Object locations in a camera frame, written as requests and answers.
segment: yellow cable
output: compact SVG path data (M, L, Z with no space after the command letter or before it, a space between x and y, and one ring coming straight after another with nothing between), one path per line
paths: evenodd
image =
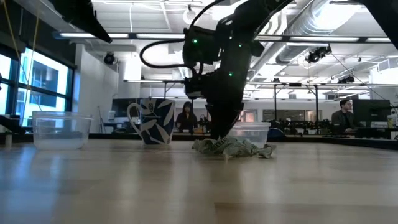
M30 69L29 69L30 72L29 72L29 77L27 78L27 77L26 77L26 72L25 72L25 70L24 70L24 67L21 65L21 57L19 56L18 48L17 48L17 43L16 43L16 39L15 39L14 33L13 33L13 31L12 31L11 20L10 20L10 17L9 17L9 14L8 14L8 8L7 8L7 0L4 0L4 11L5 11L5 13L6 13L8 28L9 28L9 30L10 30L10 34L11 34L11 38L12 38L12 43L14 44L14 49L15 49L15 51L16 51L19 64L20 64L21 69L22 69L22 72L23 72L23 74L24 74L24 78L25 78L25 80L27 81L26 88L27 88L27 90L30 90L30 94L33 96L33 98L35 99L37 105L39 106L39 109L42 111L42 109L41 109L41 107L40 107L40 103L39 103L38 99L36 98L36 96L35 96L34 94L32 94L32 88L31 88L30 85L29 85L30 73L32 72L32 69L33 69L33 54L34 54L35 47L36 47L37 29L38 29L38 27L39 27L39 12L40 12L40 11L39 11L39 6L40 6L40 0L37 0L36 26L35 26L35 33L34 33L33 46L32 46L32 60L30 61ZM26 98L25 98L24 108L25 108L26 103L27 103L27 94L26 94Z

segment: man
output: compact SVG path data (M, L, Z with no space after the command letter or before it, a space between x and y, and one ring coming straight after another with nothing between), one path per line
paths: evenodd
M354 114L349 112L353 105L350 100L340 101L340 110L334 112L331 116L332 124L339 124L340 129L346 133L350 133L356 127L354 122Z

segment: woman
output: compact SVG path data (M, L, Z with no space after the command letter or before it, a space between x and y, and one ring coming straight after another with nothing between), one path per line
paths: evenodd
M192 104L185 102L182 107L182 112L178 115L175 126L182 132L183 130L193 131L198 127L197 117L191 112Z

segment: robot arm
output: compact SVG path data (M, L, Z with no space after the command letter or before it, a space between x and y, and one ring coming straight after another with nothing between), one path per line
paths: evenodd
M243 109L251 57L259 57L263 46L254 38L271 17L292 0L248 0L234 14L217 24L215 31L191 26L184 30L184 64L210 64L221 61L219 69L185 80L185 93L191 99L206 98L211 114L211 137L225 137Z

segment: person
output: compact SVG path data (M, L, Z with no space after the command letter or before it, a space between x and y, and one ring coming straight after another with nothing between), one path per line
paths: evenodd
M192 104L185 102L182 107L182 112L177 116L175 126L182 132L183 130L193 131L198 127L197 117L192 112Z
M350 100L341 100L340 101L340 110L336 111L331 116L332 124L339 124L340 129L346 133L350 133L354 131L356 127L354 121L354 114L349 112L353 105Z

